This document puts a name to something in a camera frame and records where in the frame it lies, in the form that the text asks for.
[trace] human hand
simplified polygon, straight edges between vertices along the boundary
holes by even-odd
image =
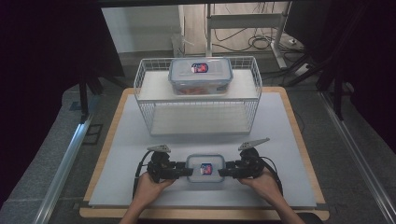
[[[253,188],[260,197],[270,204],[283,198],[273,175],[267,168],[264,168],[262,174],[257,178],[244,178],[238,179],[238,181]]]
[[[137,223],[140,213],[142,213],[149,204],[153,203],[166,187],[172,185],[174,182],[175,180],[164,180],[161,183],[155,183],[149,173],[143,173],[139,177],[132,203],[122,217],[120,224]]]
[[[139,177],[136,193],[134,194],[134,203],[143,207],[153,203],[163,192],[163,190],[172,185],[176,180],[164,180],[161,183],[155,183],[149,173],[145,172]]]

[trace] white board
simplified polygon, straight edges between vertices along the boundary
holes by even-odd
[[[129,95],[105,167],[89,205],[129,205],[134,173],[147,147],[166,144],[171,161],[185,161],[194,153],[219,153],[226,161],[239,160],[238,147],[246,141],[269,137],[256,147],[261,156],[276,164],[284,197],[292,207],[316,207],[303,161],[279,93],[264,92],[249,135],[150,136],[133,95]],[[247,186],[226,177],[221,183],[191,183],[181,177],[152,206],[269,206]]]

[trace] white surface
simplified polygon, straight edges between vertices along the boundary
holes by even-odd
[[[290,206],[315,207],[315,197],[301,160],[290,123],[278,93],[263,93],[249,135],[187,135],[152,137],[133,95],[129,95],[104,170],[89,205],[129,205],[134,173],[147,147],[166,144],[171,161],[185,161],[195,153],[218,153],[226,161],[239,160],[238,147],[269,137],[257,146],[261,156],[274,161]],[[226,177],[220,183],[191,183],[181,177],[152,206],[269,206],[247,186]]]
[[[171,50],[173,34],[184,34],[183,6],[102,8],[118,53]]]
[[[243,103],[220,105],[156,105],[151,134],[248,133]]]
[[[213,95],[175,95],[168,80],[168,71],[147,71],[142,84],[139,100],[181,100],[181,99],[258,99],[253,76],[250,70],[234,69],[233,81],[230,83],[227,94]]]

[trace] wooden board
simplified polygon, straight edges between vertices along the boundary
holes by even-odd
[[[283,104],[285,106],[290,126],[294,133],[305,169],[308,173],[308,177],[315,194],[315,199],[317,204],[325,204],[322,192],[320,190],[317,177],[315,175],[314,169],[312,167],[311,160],[309,159],[306,147],[304,144],[303,137],[301,136],[297,121],[294,117],[290,101],[286,91],[280,87],[266,87],[262,89],[263,92],[278,92],[282,98]],[[80,214],[83,217],[122,217],[126,212],[126,207],[122,208],[111,208],[111,207],[101,207],[101,208],[91,208],[88,206],[88,201],[91,199],[93,190],[99,180],[100,174],[103,171],[106,157],[111,148],[111,143],[113,141],[114,134],[117,130],[120,117],[124,108],[124,104],[129,94],[134,94],[133,89],[127,89],[124,91],[120,98],[119,106],[116,110],[115,116],[113,118],[110,129],[107,133],[106,141],[102,148],[102,152],[96,164],[95,170],[92,175],[91,183],[88,186],[86,195],[84,197],[84,202],[87,206],[82,206],[80,208]],[[317,214],[322,220],[329,218],[329,211],[327,210],[296,210],[296,212],[311,212]],[[142,214],[141,218],[172,218],[172,219],[243,219],[243,220],[279,220],[279,216],[274,210],[258,210],[258,209],[202,209],[202,208],[156,208],[156,209],[146,209]]]

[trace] metal rail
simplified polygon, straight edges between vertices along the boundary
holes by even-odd
[[[56,172],[55,177],[53,177],[52,179],[49,190],[47,191],[47,194],[44,197],[40,208],[38,209],[33,223],[42,224],[49,222],[52,211],[55,207],[56,202],[59,199],[59,195],[62,192],[64,183],[69,176],[74,160],[78,154],[79,147],[81,146],[85,133],[87,132],[88,127],[91,124],[92,114],[95,110],[97,102],[99,101],[99,98],[100,96],[98,95],[93,96],[93,99],[90,103],[91,113],[84,123],[80,123],[78,125],[76,132],[70,142],[70,145],[64,153],[64,158],[59,165],[58,171]]]

